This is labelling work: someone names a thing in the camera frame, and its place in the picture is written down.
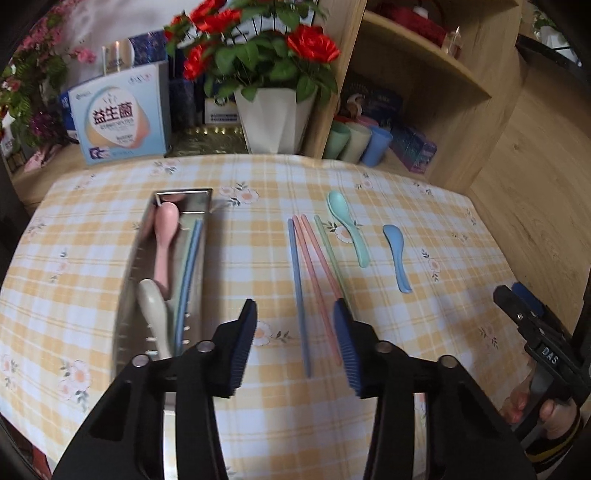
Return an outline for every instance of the metal bolt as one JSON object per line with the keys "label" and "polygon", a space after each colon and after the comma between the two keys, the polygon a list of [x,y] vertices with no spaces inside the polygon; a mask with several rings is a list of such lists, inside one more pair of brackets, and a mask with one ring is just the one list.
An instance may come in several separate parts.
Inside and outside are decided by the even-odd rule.
{"label": "metal bolt", "polygon": [[148,365],[150,359],[148,357],[148,355],[136,355],[135,357],[133,357],[131,364],[134,367],[145,367],[146,365]]}
{"label": "metal bolt", "polygon": [[375,346],[376,351],[379,353],[390,353],[394,346],[390,342],[382,341],[378,342]]}
{"label": "metal bolt", "polygon": [[456,357],[451,355],[443,355],[439,361],[445,368],[456,368],[460,364]]}
{"label": "metal bolt", "polygon": [[211,352],[216,347],[216,344],[211,340],[203,340],[197,344],[197,350],[201,353]]}

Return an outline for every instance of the green cup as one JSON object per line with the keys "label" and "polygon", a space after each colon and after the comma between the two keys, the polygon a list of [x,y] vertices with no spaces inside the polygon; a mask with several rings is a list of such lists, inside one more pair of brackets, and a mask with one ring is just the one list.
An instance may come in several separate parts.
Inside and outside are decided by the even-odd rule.
{"label": "green cup", "polygon": [[344,123],[333,121],[322,158],[325,160],[336,160],[345,149],[350,138],[351,130]]}

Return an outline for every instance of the human hand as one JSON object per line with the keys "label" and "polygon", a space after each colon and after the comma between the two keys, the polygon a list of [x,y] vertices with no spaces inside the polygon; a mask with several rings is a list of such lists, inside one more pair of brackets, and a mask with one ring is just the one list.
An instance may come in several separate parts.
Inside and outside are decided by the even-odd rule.
{"label": "human hand", "polygon": [[[535,370],[532,370],[503,403],[500,414],[511,425],[521,421],[525,406],[530,399],[530,384],[534,373]],[[576,419],[577,405],[572,398],[569,400],[568,405],[563,405],[554,400],[547,400],[540,409],[540,420],[544,424],[545,436],[548,440],[562,437],[569,431]]]}

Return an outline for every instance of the red artificial rose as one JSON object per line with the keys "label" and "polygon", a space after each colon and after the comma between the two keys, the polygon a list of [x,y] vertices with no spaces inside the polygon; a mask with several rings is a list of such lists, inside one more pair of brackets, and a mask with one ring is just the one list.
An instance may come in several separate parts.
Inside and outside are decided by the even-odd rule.
{"label": "red artificial rose", "polygon": [[303,59],[330,63],[340,55],[335,42],[322,33],[322,27],[299,25],[287,36],[287,46]]}
{"label": "red artificial rose", "polygon": [[[182,21],[183,21],[183,17],[181,17],[180,15],[177,15],[176,17],[173,18],[172,22],[170,22],[170,26],[172,27],[173,25],[179,25]],[[164,30],[164,36],[166,37],[167,41],[170,41],[171,38],[174,37],[174,33]]]}
{"label": "red artificial rose", "polygon": [[239,24],[241,16],[242,10],[228,8],[217,15],[210,15],[209,17],[204,18],[203,21],[196,24],[195,27],[205,33],[223,33],[230,26]]}
{"label": "red artificial rose", "polygon": [[204,0],[195,10],[191,12],[189,18],[195,25],[200,23],[213,10],[219,10],[226,5],[226,0]]}
{"label": "red artificial rose", "polygon": [[203,59],[203,52],[208,48],[209,44],[197,45],[189,53],[189,57],[185,60],[183,77],[186,80],[194,80],[200,76],[207,69],[211,57]]}

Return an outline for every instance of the blue chopstick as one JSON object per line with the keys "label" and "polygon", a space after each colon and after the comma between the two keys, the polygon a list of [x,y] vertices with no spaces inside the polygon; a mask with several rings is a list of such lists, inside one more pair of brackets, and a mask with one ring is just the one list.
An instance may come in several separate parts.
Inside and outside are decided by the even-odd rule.
{"label": "blue chopstick", "polygon": [[197,248],[199,247],[199,239],[201,238],[202,228],[203,221],[195,220],[193,231],[191,232],[191,237],[189,239],[189,255],[187,256],[187,264],[183,266],[183,282],[181,283],[181,294],[178,299],[176,321],[174,323],[174,356],[179,356],[183,353],[185,313],[187,313],[187,302],[189,301],[189,292],[191,288],[191,281],[193,280],[193,272],[195,271]]}
{"label": "blue chopstick", "polygon": [[290,233],[291,263],[294,269],[295,300],[297,302],[297,320],[300,325],[301,354],[304,360],[304,370],[308,378],[312,377],[312,366],[310,363],[310,348],[308,346],[308,332],[306,331],[306,311],[304,310],[304,295],[301,291],[300,260],[297,255],[296,230],[294,221],[290,218],[287,221],[287,229]]}

